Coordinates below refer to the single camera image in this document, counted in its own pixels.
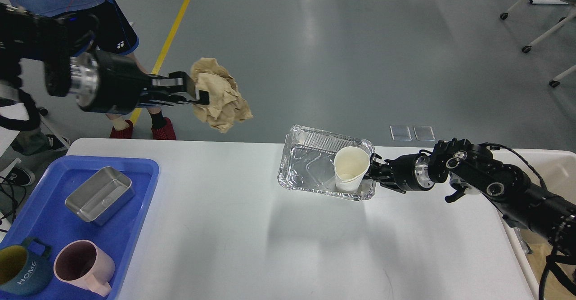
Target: concrete floor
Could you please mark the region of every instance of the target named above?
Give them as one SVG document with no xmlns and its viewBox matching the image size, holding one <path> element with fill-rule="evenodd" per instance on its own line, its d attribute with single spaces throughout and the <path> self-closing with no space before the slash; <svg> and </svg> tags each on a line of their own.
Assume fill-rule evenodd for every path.
<svg viewBox="0 0 576 300">
<path fill-rule="evenodd" d="M 151 70 L 183 0 L 117 0 L 135 22 L 136 56 Z M 371 140 L 392 140 L 390 125 L 429 125 L 437 139 L 468 138 L 513 148 L 576 151 L 576 25 L 520 49 L 566 15 L 566 5 L 516 0 L 191 0 L 160 74 L 217 58 L 236 77 L 254 118 L 220 134 L 191 107 L 165 108 L 180 140 L 282 143 L 293 124 Z M 24 61 L 24 89 L 72 140 L 106 138 L 102 114 L 73 97 L 46 94 L 41 63 Z M 150 139 L 140 116 L 136 139 Z M 17 157 L 7 151 L 3 158 Z M 39 171 L 54 155 L 28 158 Z"/>
</svg>

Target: blue plastic tray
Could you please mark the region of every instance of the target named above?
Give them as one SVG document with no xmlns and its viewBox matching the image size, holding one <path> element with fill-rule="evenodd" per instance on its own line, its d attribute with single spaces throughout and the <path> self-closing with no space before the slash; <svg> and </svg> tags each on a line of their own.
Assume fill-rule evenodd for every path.
<svg viewBox="0 0 576 300">
<path fill-rule="evenodd" d="M 132 180 L 135 196 L 128 201 L 102 227 L 82 221 L 64 205 L 64 200 L 96 171 L 111 166 Z M 56 159 L 46 169 L 38 185 L 24 205 L 12 228 L 0 243 L 0 249 L 20 244 L 27 236 L 38 237 L 52 245 L 49 260 L 54 263 L 56 255 L 68 243 L 78 239 L 93 241 L 110 255 L 116 265 L 110 280 L 112 291 L 108 300 L 120 292 L 128 265 L 152 200 L 160 169 L 152 159 L 64 156 Z M 40 245 L 32 248 L 42 251 Z M 40 293 L 32 296 L 13 296 L 0 291 L 2 299 L 42 300 L 102 300 L 91 291 L 74 287 L 52 278 Z"/>
</svg>

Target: stainless steel container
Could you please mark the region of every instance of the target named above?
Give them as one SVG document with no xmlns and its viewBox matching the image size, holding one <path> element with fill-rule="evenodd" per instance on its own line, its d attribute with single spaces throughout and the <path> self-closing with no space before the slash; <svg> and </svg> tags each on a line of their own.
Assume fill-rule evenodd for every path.
<svg viewBox="0 0 576 300">
<path fill-rule="evenodd" d="M 102 226 L 133 196 L 132 180 L 107 166 L 74 190 L 64 203 L 85 222 Z"/>
</svg>

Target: pink mug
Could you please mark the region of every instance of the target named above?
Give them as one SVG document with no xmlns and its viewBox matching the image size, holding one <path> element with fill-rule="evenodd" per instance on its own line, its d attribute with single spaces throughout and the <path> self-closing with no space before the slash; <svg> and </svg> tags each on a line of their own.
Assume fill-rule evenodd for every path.
<svg viewBox="0 0 576 300">
<path fill-rule="evenodd" d="M 93 242 L 82 239 L 66 245 L 54 260 L 58 280 L 107 296 L 114 275 L 114 261 Z"/>
</svg>

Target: sneaker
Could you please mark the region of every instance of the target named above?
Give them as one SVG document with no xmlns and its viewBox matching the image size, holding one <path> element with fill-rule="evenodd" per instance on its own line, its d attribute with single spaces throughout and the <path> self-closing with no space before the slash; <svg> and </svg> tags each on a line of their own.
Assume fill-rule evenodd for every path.
<svg viewBox="0 0 576 300">
<path fill-rule="evenodd" d="M 24 167 L 15 166 L 6 176 L 6 182 L 13 185 L 20 185 L 21 187 L 26 187 L 31 185 L 36 180 L 34 173 L 29 169 Z"/>
<path fill-rule="evenodd" d="M 48 144 L 49 144 L 49 151 L 63 151 L 63 150 L 67 150 L 68 148 L 66 146 L 64 146 L 64 144 L 53 134 L 46 134 L 46 138 L 48 138 Z M 62 137 L 64 139 L 64 141 L 66 141 L 66 144 L 70 145 L 70 140 L 66 137 Z"/>
<path fill-rule="evenodd" d="M 152 138 L 155 140 L 176 140 L 172 122 L 167 117 L 164 117 L 164 119 L 166 120 L 166 124 L 162 128 L 152 128 Z"/>
<path fill-rule="evenodd" d="M 122 130 L 116 130 L 112 127 L 112 131 L 110 132 L 110 138 L 116 139 L 130 139 L 132 138 L 132 131 L 134 131 L 134 124 L 130 120 L 124 120 L 128 123 L 128 128 L 124 128 Z"/>
</svg>

